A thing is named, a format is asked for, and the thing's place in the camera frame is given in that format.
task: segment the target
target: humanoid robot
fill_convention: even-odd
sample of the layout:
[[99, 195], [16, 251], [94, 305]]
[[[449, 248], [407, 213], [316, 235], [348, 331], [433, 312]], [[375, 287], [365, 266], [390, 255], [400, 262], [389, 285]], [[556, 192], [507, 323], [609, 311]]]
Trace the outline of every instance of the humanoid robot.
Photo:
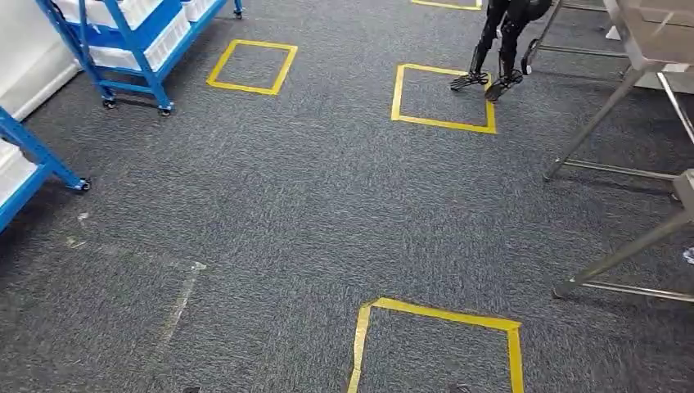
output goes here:
[[497, 38], [497, 27], [502, 35], [499, 49], [499, 77], [484, 93], [487, 101], [497, 101], [509, 88], [523, 80], [523, 74], [513, 68], [516, 62], [518, 36], [533, 20], [541, 18], [552, 5], [552, 0], [489, 0], [487, 22], [482, 30], [482, 38], [472, 55], [470, 72], [451, 82], [451, 89], [458, 91], [472, 84], [487, 84], [489, 75], [482, 72], [484, 59]]

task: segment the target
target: blue metal shelf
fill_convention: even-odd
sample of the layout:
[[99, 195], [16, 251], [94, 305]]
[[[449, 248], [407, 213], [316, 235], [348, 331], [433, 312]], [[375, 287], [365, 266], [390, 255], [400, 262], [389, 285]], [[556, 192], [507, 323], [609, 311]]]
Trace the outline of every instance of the blue metal shelf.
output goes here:
[[90, 188], [91, 184], [87, 179], [77, 177], [1, 106], [0, 135], [32, 155], [37, 164], [36, 170], [0, 205], [0, 232], [52, 174], [60, 178], [68, 188], [82, 191]]
[[[191, 29], [186, 33], [178, 46], [171, 52], [169, 57], [166, 58], [164, 64], [155, 72], [151, 69], [149, 62], [146, 60], [144, 51], [138, 47], [137, 40], [134, 36], [133, 31], [130, 29], [128, 22], [125, 20], [123, 12], [118, 7], [116, 0], [102, 0], [111, 13], [114, 22], [118, 26], [118, 29], [123, 34], [124, 41], [128, 50], [133, 53], [135, 60], [140, 66], [140, 70], [130, 70], [125, 68], [111, 68], [102, 67], [94, 64], [91, 56], [89, 55], [89, 46], [87, 44], [83, 45], [84, 39], [77, 37], [74, 32], [70, 29], [67, 22], [63, 18], [59, 10], [55, 8], [51, 0], [36, 0], [39, 7], [48, 19], [53, 23], [53, 25], [60, 33], [63, 41], [67, 44], [68, 48], [73, 52], [74, 56], [77, 57], [82, 68], [89, 74], [92, 78], [94, 84], [97, 86], [101, 98], [104, 100], [104, 105], [110, 107], [115, 102], [115, 95], [113, 89], [133, 91], [139, 93], [147, 93], [155, 96], [158, 103], [159, 109], [162, 115], [168, 115], [174, 107], [174, 103], [169, 100], [169, 96], [166, 95], [166, 91], [162, 86], [164, 78], [171, 72], [171, 70], [176, 66], [176, 64], [181, 60], [183, 54], [190, 48], [197, 36], [202, 30], [204, 30], [210, 22], [217, 15], [219, 10], [222, 9], [227, 0], [216, 0], [212, 6], [203, 14], [203, 16], [197, 21], [191, 23]], [[241, 0], [234, 0], [235, 11], [234, 13], [237, 17], [241, 18], [242, 5]], [[86, 21], [86, 11], [84, 0], [79, 0], [80, 14], [83, 30], [88, 28]], [[147, 86], [142, 86], [138, 84], [128, 84], [123, 82], [116, 82], [113, 80], [105, 79], [102, 74], [103, 71], [110, 71], [119, 74], [135, 75], [143, 77], [146, 80]]]

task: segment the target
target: stainless steel table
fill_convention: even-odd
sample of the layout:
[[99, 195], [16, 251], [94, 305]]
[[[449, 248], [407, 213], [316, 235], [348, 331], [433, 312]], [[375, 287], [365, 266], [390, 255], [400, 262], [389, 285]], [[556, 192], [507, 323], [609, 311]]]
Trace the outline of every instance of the stainless steel table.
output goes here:
[[[573, 160], [569, 157], [595, 130], [600, 122], [611, 112], [615, 105], [633, 88], [645, 73], [654, 72], [658, 76], [668, 99], [677, 112], [679, 119], [694, 143], [694, 125], [687, 112], [678, 101], [667, 79], [669, 72], [691, 72], [694, 75], [694, 1], [692, 0], [603, 0], [605, 9], [599, 7], [568, 4], [557, 0], [549, 21], [526, 52], [522, 61], [524, 72], [530, 72], [530, 63], [538, 50], [555, 52], [580, 53], [595, 56], [611, 56], [628, 58], [630, 67], [624, 72], [621, 85], [607, 100], [602, 109], [575, 135], [569, 146], [552, 162], [544, 174], [545, 180], [563, 166], [569, 165], [585, 169], [603, 170], [618, 174], [629, 174], [645, 178], [673, 180], [675, 175], [662, 174], [640, 169], [631, 169], [613, 165], [604, 165], [583, 160]], [[574, 8], [588, 11], [607, 11], [612, 23], [620, 34], [624, 53], [589, 50], [577, 47], [558, 47], [543, 45], [543, 40], [562, 8]]]
[[583, 286], [694, 303], [694, 296], [687, 293], [633, 287], [629, 285], [615, 284], [612, 282], [592, 281], [592, 279], [597, 275], [613, 269], [615, 266], [618, 266], [624, 262], [631, 255], [637, 254], [639, 251], [656, 244], [669, 235], [676, 233], [685, 225], [688, 225], [694, 221], [694, 170], [689, 169], [680, 174], [674, 179], [673, 183], [676, 193], [683, 203], [683, 211], [677, 213], [675, 216], [658, 225], [650, 232], [640, 236], [633, 242], [622, 246], [614, 254], [607, 256], [603, 260], [590, 264], [587, 268], [581, 270], [574, 277], [554, 287], [552, 294], [555, 297], [562, 298], [576, 287]]

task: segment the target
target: yellow tape square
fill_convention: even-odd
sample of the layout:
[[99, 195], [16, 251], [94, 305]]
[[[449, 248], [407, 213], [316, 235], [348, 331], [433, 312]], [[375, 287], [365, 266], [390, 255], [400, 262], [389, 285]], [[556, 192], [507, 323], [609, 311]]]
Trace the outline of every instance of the yellow tape square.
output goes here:
[[[284, 63], [282, 63], [282, 68], [280, 68], [280, 73], [277, 75], [277, 78], [275, 79], [275, 82], [273, 83], [273, 86], [271, 88], [256, 88], [253, 86], [243, 86], [240, 84], [227, 84], [224, 82], [218, 82], [217, 81], [217, 77], [219, 76], [219, 73], [222, 71], [222, 67], [224, 67], [224, 65], [227, 64], [227, 61], [229, 61], [229, 57], [232, 55], [232, 53], [234, 52], [234, 49], [239, 44], [254, 45], [256, 47], [275, 47], [277, 49], [284, 49], [284, 50], [289, 52], [289, 53], [287, 53], [286, 59], [284, 60]], [[280, 88], [282, 87], [282, 83], [284, 83], [284, 79], [286, 78], [286, 74], [289, 72], [289, 67], [291, 66], [291, 62], [294, 61], [294, 56], [296, 56], [297, 50], [299, 50], [298, 47], [296, 47], [294, 45], [286, 45], [284, 43], [266, 43], [263, 41], [249, 41], [247, 39], [234, 39], [229, 43], [229, 47], [227, 47], [227, 50], [224, 51], [224, 53], [222, 53], [222, 56], [219, 58], [219, 61], [217, 61], [217, 65], [215, 65], [214, 68], [212, 69], [210, 76], [207, 77], [207, 84], [210, 86], [214, 86], [216, 88], [228, 88], [231, 90], [243, 90], [244, 92], [277, 95], [280, 92]]]
[[[437, 127], [445, 127], [448, 129], [464, 129], [466, 131], [472, 131], [475, 133], [497, 133], [496, 118], [494, 116], [494, 105], [491, 102], [484, 100], [486, 113], [487, 113], [487, 124], [486, 125], [476, 125], [476, 124], [465, 124], [457, 123], [453, 121], [442, 121], [434, 119], [423, 119], [421, 117], [412, 117], [400, 114], [400, 102], [403, 99], [403, 80], [405, 77], [405, 69], [413, 70], [423, 70], [436, 72], [439, 74], [448, 75], [466, 75], [467, 72], [459, 70], [447, 70], [445, 68], [429, 67], [427, 65], [418, 64], [401, 64], [398, 65], [398, 70], [395, 75], [395, 91], [393, 92], [393, 106], [390, 111], [391, 120], [407, 121], [409, 123], [434, 125]], [[492, 79], [489, 78], [489, 82], [484, 86], [486, 90], [491, 86]]]
[[467, 323], [470, 325], [506, 332], [508, 341], [508, 369], [511, 377], [511, 393], [523, 393], [523, 362], [521, 360], [521, 339], [518, 335], [518, 328], [521, 327], [520, 322], [511, 321], [510, 319], [480, 317], [479, 315], [461, 314], [444, 309], [434, 309], [421, 305], [412, 305], [405, 303], [404, 301], [388, 299], [387, 297], [370, 301], [359, 308], [357, 329], [354, 334], [354, 368], [352, 369], [352, 377], [349, 379], [349, 385], [347, 386], [347, 393], [357, 393], [359, 388], [359, 379], [362, 376], [364, 342], [367, 338], [367, 330], [372, 307], [392, 309], [395, 311], [424, 315], [432, 318], [441, 318], [448, 321]]
[[465, 10], [465, 11], [481, 11], [482, 10], [482, 0], [476, 0], [474, 6], [458, 6], [457, 4], [450, 4], [447, 2], [425, 2], [423, 0], [412, 0], [412, 2], [415, 4], [421, 4], [422, 6], [452, 8], [453, 10]]

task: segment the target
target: white storage box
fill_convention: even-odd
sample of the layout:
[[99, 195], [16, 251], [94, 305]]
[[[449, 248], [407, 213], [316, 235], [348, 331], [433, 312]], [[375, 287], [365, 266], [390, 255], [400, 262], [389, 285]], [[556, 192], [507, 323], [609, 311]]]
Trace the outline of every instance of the white storage box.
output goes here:
[[[87, 21], [94, 25], [104, 25], [117, 29], [106, 4], [97, 0], [84, 0], [87, 8]], [[54, 0], [61, 9], [65, 20], [79, 23], [79, 0]], [[161, 3], [161, 0], [118, 0], [120, 10], [130, 29], [135, 30]]]
[[0, 139], [0, 206], [35, 170], [36, 164], [24, 158], [19, 147]]
[[[145, 50], [145, 58], [153, 71], [159, 70], [190, 29], [186, 12], [181, 10]], [[115, 47], [89, 47], [89, 52], [97, 66], [141, 70], [130, 51]]]
[[188, 0], [181, 1], [186, 10], [186, 16], [191, 22], [197, 22], [212, 7], [214, 0]]

